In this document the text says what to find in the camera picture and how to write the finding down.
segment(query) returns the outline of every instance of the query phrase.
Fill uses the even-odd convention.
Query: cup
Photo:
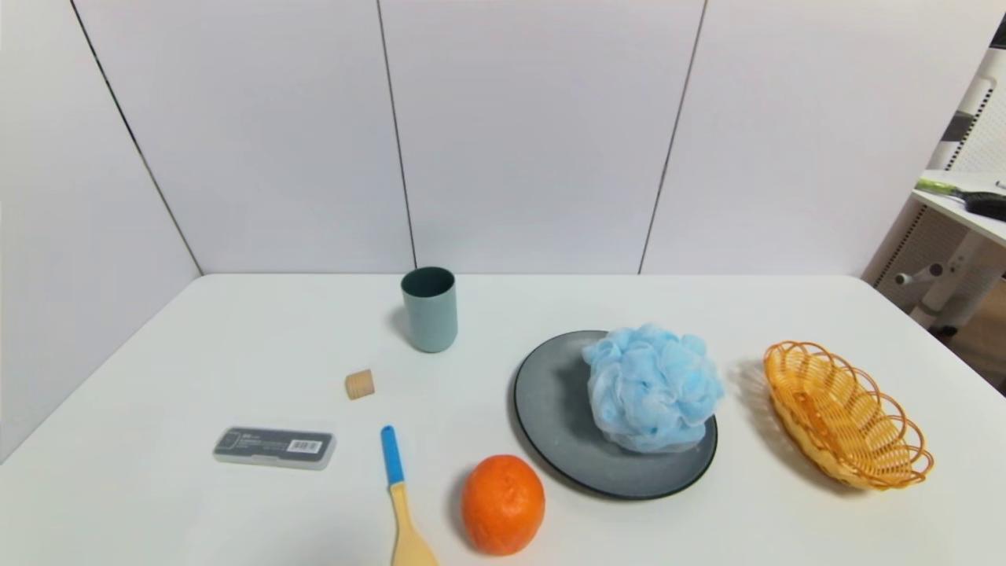
[[[442,266],[421,266],[401,277],[412,346],[436,354],[458,337],[454,273]]]

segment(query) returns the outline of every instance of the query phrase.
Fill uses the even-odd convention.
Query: orange fruit
[[[545,518],[545,490],[517,456],[491,456],[465,482],[461,515],[472,543],[487,554],[520,552]]]

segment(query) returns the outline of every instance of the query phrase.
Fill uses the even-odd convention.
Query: yellow plastic basket
[[[926,439],[901,406],[842,358],[786,342],[766,352],[765,373],[787,432],[828,476],[883,491],[924,482],[933,469]]]

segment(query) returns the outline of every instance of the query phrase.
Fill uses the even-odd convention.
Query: gray plate
[[[569,480],[624,500],[663,498],[705,474],[716,453],[716,418],[705,423],[697,446],[670,454],[639,454],[605,439],[594,424],[581,351],[605,338],[601,331],[560,335],[524,360],[513,385],[517,420],[534,449]]]

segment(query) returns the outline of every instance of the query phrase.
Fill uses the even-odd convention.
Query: blue handle
[[[394,427],[380,429],[380,442],[384,446],[384,467],[387,469],[387,485],[394,486],[405,481],[401,473],[401,458],[398,456],[398,441],[394,438]]]

